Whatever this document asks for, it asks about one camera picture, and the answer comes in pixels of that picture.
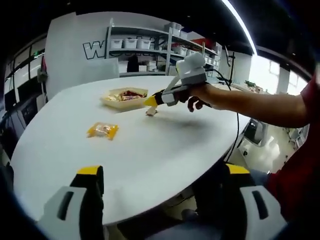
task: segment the small object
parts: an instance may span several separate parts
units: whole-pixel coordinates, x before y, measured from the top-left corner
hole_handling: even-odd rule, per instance
[[[180,31],[180,38],[182,39],[188,39],[188,33],[185,31]]]
[[[155,114],[158,113],[158,111],[156,110],[156,106],[152,106],[148,109],[148,111],[145,112],[145,115],[149,116],[149,117],[153,117]]]
[[[139,72],[139,61],[136,55],[128,58],[128,64],[126,66],[127,73]]]
[[[107,137],[109,140],[112,140],[118,129],[118,125],[96,122],[86,133],[88,134],[88,138],[98,136]]]

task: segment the snack package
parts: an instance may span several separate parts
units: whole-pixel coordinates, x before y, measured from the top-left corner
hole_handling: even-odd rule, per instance
[[[105,97],[108,101],[115,101],[115,102],[122,102],[122,101],[128,101],[133,99],[141,99],[145,98],[147,94],[140,94],[135,91],[122,91],[119,94],[110,94],[109,96]]]
[[[88,138],[98,136],[107,137],[109,140],[112,140],[114,139],[118,129],[118,125],[115,124],[96,122],[86,133],[88,134]]]

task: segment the shelf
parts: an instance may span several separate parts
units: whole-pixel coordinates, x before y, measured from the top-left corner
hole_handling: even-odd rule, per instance
[[[119,53],[119,52],[138,52],[138,53],[150,53],[150,54],[167,54],[167,51],[163,50],[154,50],[154,49],[138,49],[138,48],[118,48],[110,49],[110,53]]]
[[[202,46],[200,44],[198,44],[198,43],[195,43],[193,41],[181,38],[179,36],[174,36],[174,35],[172,35],[172,38],[173,38],[173,42],[184,43],[186,45],[190,45],[190,46],[193,46],[193,47],[196,47],[196,48],[199,48],[200,50],[202,50]],[[209,49],[207,47],[204,48],[204,52],[207,53],[207,54],[213,54],[213,55],[217,55],[218,56],[218,54],[214,50]]]
[[[160,37],[169,35],[168,32],[151,29],[146,27],[136,26],[113,26],[111,30],[112,35],[141,35],[150,37]]]
[[[120,78],[134,77],[134,76],[164,76],[165,71],[137,71],[137,72],[121,72]]]
[[[169,35],[168,32],[151,29],[146,27],[135,27],[135,26],[113,26],[111,30],[112,35],[141,35],[141,36],[150,36],[150,37],[160,37]],[[189,46],[196,47],[202,50],[202,46],[193,41],[181,38],[179,36],[172,35],[174,41],[187,44]],[[204,50],[207,54],[218,55],[214,50],[205,47]]]

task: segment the chair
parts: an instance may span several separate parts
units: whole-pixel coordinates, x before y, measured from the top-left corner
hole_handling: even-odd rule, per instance
[[[82,68],[80,84],[119,78],[118,58],[88,60]]]

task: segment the window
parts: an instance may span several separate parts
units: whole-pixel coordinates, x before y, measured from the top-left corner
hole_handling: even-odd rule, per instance
[[[251,60],[249,81],[263,88],[264,92],[275,94],[278,88],[280,65],[267,58],[254,55]]]
[[[293,71],[290,71],[289,85],[287,93],[290,95],[299,95],[301,91],[305,88],[307,82],[300,76],[298,76]]]

